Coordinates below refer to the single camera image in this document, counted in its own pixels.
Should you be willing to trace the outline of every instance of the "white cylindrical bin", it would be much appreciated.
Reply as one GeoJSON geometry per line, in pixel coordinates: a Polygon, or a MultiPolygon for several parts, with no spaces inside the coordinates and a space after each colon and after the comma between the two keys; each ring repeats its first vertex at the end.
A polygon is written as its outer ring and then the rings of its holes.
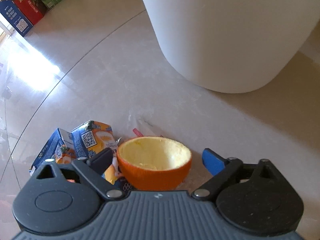
{"type": "Polygon", "coordinates": [[[320,0],[143,1],[168,62],[193,83],[225,93],[270,82],[320,17],[320,0]]]}

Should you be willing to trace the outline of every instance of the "beige floor tile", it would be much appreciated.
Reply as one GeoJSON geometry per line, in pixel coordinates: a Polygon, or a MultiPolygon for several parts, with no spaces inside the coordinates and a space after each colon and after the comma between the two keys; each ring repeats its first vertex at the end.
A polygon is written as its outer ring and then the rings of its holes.
{"type": "Polygon", "coordinates": [[[26,40],[65,73],[144,9],[142,0],[63,0],[34,26],[26,40]]]}
{"type": "Polygon", "coordinates": [[[0,239],[10,240],[19,231],[19,226],[13,217],[11,208],[20,188],[10,160],[0,183],[0,239]]]}
{"type": "Polygon", "coordinates": [[[63,76],[56,65],[40,52],[14,35],[0,49],[6,70],[5,84],[12,91],[6,99],[6,123],[10,149],[31,119],[33,113],[63,76]]]}
{"type": "Polygon", "coordinates": [[[5,123],[5,99],[0,98],[0,179],[10,157],[7,127],[5,123]]]}

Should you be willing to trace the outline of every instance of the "trash pile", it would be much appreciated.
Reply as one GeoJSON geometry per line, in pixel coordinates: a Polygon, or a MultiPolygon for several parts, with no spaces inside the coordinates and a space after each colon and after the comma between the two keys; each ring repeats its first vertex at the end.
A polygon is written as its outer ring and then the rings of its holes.
{"type": "MultiPolygon", "coordinates": [[[[130,137],[162,136],[161,131],[143,119],[134,119],[134,123],[131,125],[133,129],[130,129],[132,131],[130,137]]],[[[112,164],[102,177],[127,192],[132,189],[132,185],[121,173],[116,157],[120,139],[114,139],[110,125],[93,120],[81,124],[71,132],[57,128],[31,165],[30,175],[32,176],[46,159],[54,159],[58,164],[68,164],[76,158],[90,159],[104,149],[110,148],[112,150],[110,153],[113,155],[112,164]]]]}

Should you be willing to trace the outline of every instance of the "metal rivet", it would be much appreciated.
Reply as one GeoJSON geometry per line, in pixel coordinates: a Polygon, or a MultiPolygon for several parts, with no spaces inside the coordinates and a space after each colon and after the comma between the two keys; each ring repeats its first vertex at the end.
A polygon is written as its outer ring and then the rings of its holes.
{"type": "Polygon", "coordinates": [[[123,193],[119,189],[112,189],[107,192],[107,197],[109,198],[120,198],[122,195],[123,193]]]}
{"type": "Polygon", "coordinates": [[[204,188],[199,188],[193,193],[196,197],[207,197],[210,195],[210,191],[204,188]]]}

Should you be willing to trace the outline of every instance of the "blue carton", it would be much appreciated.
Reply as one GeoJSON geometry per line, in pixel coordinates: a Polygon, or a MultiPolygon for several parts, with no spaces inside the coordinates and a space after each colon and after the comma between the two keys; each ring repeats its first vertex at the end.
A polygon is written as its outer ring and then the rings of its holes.
{"type": "Polygon", "coordinates": [[[71,133],[57,128],[33,162],[30,175],[39,168],[46,159],[54,159],[57,163],[70,163],[76,158],[71,133]]]}
{"type": "Polygon", "coordinates": [[[32,23],[23,15],[12,0],[0,2],[0,13],[22,37],[33,27],[32,23]]]}

